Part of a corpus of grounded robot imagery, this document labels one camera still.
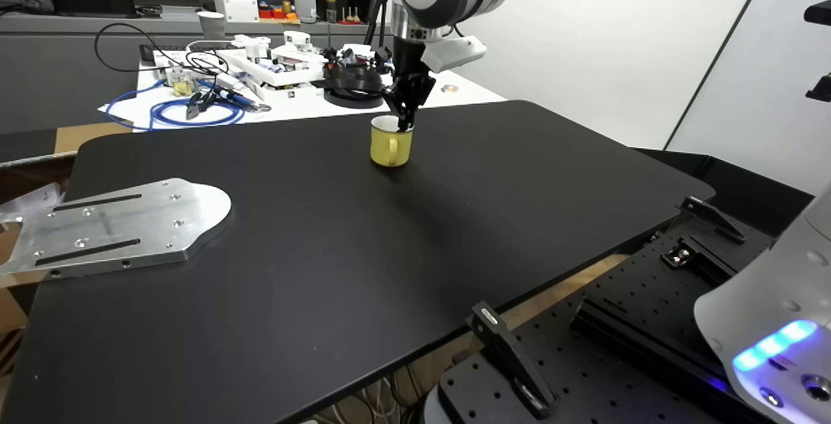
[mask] metal plate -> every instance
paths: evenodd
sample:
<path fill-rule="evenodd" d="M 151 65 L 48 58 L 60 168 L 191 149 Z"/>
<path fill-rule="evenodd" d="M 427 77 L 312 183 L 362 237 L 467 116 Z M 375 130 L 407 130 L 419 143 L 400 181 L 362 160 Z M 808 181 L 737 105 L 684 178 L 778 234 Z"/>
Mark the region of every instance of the metal plate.
<path fill-rule="evenodd" d="M 164 179 L 23 216 L 3 214 L 0 221 L 23 228 L 0 276 L 57 279 L 180 262 L 225 228 L 230 211 L 231 198 L 219 188 Z"/>
<path fill-rule="evenodd" d="M 621 359 L 570 326 L 582 301 L 591 296 L 617 306 L 617 314 L 651 331 L 667 343 L 682 344 L 706 356 L 692 306 L 709 285 L 693 271 L 672 270 L 660 254 L 680 237 L 698 237 L 716 247 L 719 258 L 746 265 L 771 243 L 771 238 L 740 225 L 748 240 L 721 245 L 712 228 L 689 220 L 647 244 L 626 262 L 580 291 L 561 300 L 514 330 L 526 353 L 537 361 L 543 377 L 560 398 L 552 418 L 536 421 L 517 400 L 510 383 L 477 354 L 442 376 L 440 397 L 457 422 L 719 422 L 683 396 Z"/>

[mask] yellow mug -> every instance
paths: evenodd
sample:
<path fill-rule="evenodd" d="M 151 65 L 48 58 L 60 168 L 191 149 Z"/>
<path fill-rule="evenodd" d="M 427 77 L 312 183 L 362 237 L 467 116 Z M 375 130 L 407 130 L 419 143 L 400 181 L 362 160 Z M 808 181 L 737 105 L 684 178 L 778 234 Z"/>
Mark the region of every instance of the yellow mug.
<path fill-rule="evenodd" d="M 379 116 L 372 119 L 372 141 L 369 155 L 376 164 L 390 168 L 404 166 L 410 159 L 413 129 L 398 131 L 397 116 Z"/>

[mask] keyboard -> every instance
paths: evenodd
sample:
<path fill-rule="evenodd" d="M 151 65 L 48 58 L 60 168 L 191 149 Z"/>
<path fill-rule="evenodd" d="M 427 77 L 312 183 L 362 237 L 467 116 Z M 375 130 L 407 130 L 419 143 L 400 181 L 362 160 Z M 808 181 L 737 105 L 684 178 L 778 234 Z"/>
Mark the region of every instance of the keyboard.
<path fill-rule="evenodd" d="M 182 52 L 187 45 L 158 45 L 164 52 Z M 213 51 L 217 49 L 243 49 L 236 45 L 232 45 L 230 43 L 226 43 L 225 45 L 220 44 L 195 44 L 190 46 L 191 52 L 205 52 L 205 51 Z M 155 56 L 153 55 L 153 51 L 155 48 L 151 44 L 142 44 L 139 46 L 139 52 L 142 55 L 142 62 L 155 62 Z"/>

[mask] white table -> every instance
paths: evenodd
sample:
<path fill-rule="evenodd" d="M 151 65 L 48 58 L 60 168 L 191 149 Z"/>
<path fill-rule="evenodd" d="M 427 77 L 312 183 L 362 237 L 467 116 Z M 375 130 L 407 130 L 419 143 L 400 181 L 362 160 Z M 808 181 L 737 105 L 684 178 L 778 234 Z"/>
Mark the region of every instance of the white table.
<path fill-rule="evenodd" d="M 147 68 L 151 66 L 142 64 L 141 67 Z M 436 86 L 433 87 L 433 91 L 430 93 L 427 102 L 425 102 L 424 108 L 505 101 L 505 98 L 502 98 L 502 96 L 451 71 L 442 72 L 433 76 L 436 78 Z M 155 71 L 139 72 L 136 89 L 143 90 L 151 87 L 158 78 L 158 73 Z M 386 84 L 391 83 L 390 76 L 384 75 L 384 81 Z M 456 92 L 443 92 L 442 87 L 446 84 L 455 86 L 458 90 Z M 163 101 L 171 101 L 172 99 L 182 98 L 174 96 L 173 90 L 170 88 L 157 88 L 150 92 L 140 94 L 136 99 L 128 99 L 127 101 L 117 103 L 113 107 L 112 113 L 114 116 L 132 121 L 137 126 L 147 127 L 149 124 L 149 107 Z M 240 120 L 240 124 L 270 122 L 273 120 L 306 119 L 311 117 L 344 116 L 344 114 L 361 114 L 366 112 L 383 113 L 390 110 L 386 104 L 376 108 L 345 108 L 333 105 L 323 98 L 323 90 L 321 89 L 316 89 L 313 95 L 298 95 L 296 98 L 285 99 L 271 106 L 272 110 L 269 112 L 246 113 L 243 119 Z M 225 114 L 228 114 L 228 111 L 222 110 L 222 108 L 211 108 L 205 111 L 205 113 L 200 114 L 199 118 L 193 122 L 208 122 L 219 119 L 225 116 Z M 184 108 L 179 108 L 179 110 L 172 108 L 167 116 L 173 119 L 184 120 Z M 154 124 L 154 129 L 169 128 L 174 127 L 158 123 Z"/>

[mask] mug handle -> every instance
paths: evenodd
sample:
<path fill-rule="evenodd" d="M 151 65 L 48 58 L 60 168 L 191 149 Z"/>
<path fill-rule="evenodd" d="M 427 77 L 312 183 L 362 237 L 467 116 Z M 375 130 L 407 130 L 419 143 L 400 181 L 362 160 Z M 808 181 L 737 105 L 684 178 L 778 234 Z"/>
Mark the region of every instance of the mug handle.
<path fill-rule="evenodd" d="M 398 139 L 390 139 L 390 158 L 387 164 L 395 166 L 396 161 L 398 161 Z"/>

